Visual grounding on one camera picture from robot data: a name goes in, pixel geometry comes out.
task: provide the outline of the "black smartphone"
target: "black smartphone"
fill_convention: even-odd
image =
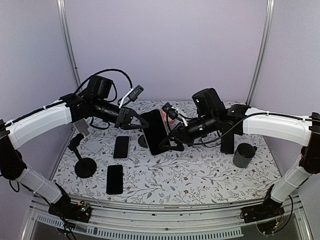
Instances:
[[[117,136],[113,151],[114,159],[127,159],[129,153],[129,136]]]
[[[159,148],[159,144],[168,136],[160,111],[155,109],[140,116],[149,123],[149,127],[143,128],[142,131],[151,154],[155,156],[168,151]]]
[[[106,194],[115,195],[124,192],[124,168],[122,165],[110,165],[106,176]]]

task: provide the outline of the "phone screen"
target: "phone screen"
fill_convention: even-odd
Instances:
[[[168,151],[159,148],[159,144],[168,136],[160,111],[155,109],[145,112],[141,114],[141,117],[149,123],[149,127],[142,129],[142,131],[151,154],[155,156]]]
[[[113,158],[126,159],[129,152],[129,136],[117,136],[115,139]]]
[[[124,192],[123,166],[110,165],[106,176],[106,194],[115,195]]]

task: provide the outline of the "floral pattern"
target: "floral pattern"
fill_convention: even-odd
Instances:
[[[165,103],[140,101],[131,103],[128,107],[143,113],[161,109]],[[189,117],[197,115],[196,106],[192,102],[170,103],[177,105]],[[94,124],[107,126],[99,119],[96,119]],[[74,173],[77,158],[67,149],[53,181],[72,195],[97,200],[155,205],[199,205],[263,198],[270,184],[281,177],[266,142],[260,135],[235,136],[235,148],[240,143],[257,146],[255,157],[247,168],[236,167],[233,164],[233,155],[221,153],[220,146],[185,146],[182,152],[167,151],[152,156],[147,148],[139,146],[138,138],[141,135],[139,130],[122,130],[114,128],[113,125],[108,130],[90,128],[89,137],[101,143],[103,148],[97,154],[93,154],[82,144],[78,149],[81,156],[96,161],[96,173],[90,178],[78,178]],[[112,157],[116,136],[130,136],[129,157],[126,160]],[[204,141],[212,138],[215,138],[215,133],[208,135]],[[107,167],[116,164],[123,165],[123,194],[108,195]]]

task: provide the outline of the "floral tablecloth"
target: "floral tablecloth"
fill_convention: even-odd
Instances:
[[[139,101],[128,107],[144,113],[160,109],[165,103]],[[177,105],[190,117],[197,115],[193,102],[170,103]],[[97,118],[94,124],[100,127],[107,125]],[[117,129],[113,124],[108,130],[89,130],[90,138],[103,144],[103,148],[97,154],[82,144],[78,149],[81,156],[96,161],[97,171],[94,176],[78,178],[74,173],[77,158],[67,149],[53,177],[54,182],[72,195],[155,205],[230,203],[263,198],[270,184],[281,177],[264,138],[259,135],[235,136],[235,148],[240,143],[257,146],[255,157],[244,169],[233,164],[233,155],[221,153],[220,146],[185,146],[183,152],[168,151],[152,156],[147,148],[139,146],[138,138],[142,135],[139,130]],[[129,157],[126,160],[112,157],[116,136],[130,136]],[[108,195],[107,167],[116,164],[123,165],[123,194]]]

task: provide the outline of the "wall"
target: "wall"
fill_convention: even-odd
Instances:
[[[0,22],[1,119],[15,119],[75,89],[56,1],[1,1]],[[64,126],[28,142],[21,148],[24,161],[48,177],[69,132]],[[21,238],[31,199],[0,177],[1,240]]]
[[[275,1],[272,27],[253,106],[310,115],[320,112],[320,1]],[[267,139],[282,173],[296,160],[300,146]],[[299,190],[314,239],[320,239],[320,175]]]
[[[81,79],[120,68],[141,100],[190,100],[216,88],[244,102],[261,44],[266,0],[65,1]],[[120,96],[128,91],[119,73]]]

